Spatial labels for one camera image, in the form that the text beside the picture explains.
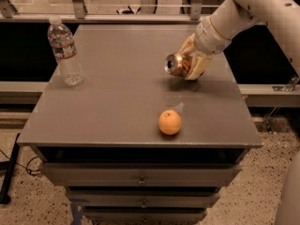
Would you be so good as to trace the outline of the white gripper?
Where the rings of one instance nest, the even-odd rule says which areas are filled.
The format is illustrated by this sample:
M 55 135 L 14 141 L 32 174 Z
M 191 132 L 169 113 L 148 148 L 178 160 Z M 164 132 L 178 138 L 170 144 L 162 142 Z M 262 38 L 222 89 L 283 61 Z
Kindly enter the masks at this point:
M 180 54 L 191 59 L 190 68 L 185 76 L 187 81 L 197 80 L 209 67 L 212 58 L 207 55 L 222 53 L 232 42 L 232 22 L 219 16 L 204 17 L 196 26 L 179 50 Z

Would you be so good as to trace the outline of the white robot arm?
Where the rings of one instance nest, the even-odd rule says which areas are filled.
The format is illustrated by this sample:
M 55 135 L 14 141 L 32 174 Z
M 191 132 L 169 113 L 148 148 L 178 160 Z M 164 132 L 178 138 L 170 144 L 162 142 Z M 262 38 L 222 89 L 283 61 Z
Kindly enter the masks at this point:
M 292 67 L 299 69 L 299 6 L 293 0 L 225 0 L 200 21 L 179 50 L 195 59 L 186 78 L 199 78 L 204 59 L 222 53 L 236 35 L 259 22 L 267 26 Z M 300 150 L 286 171 L 273 225 L 300 225 Z

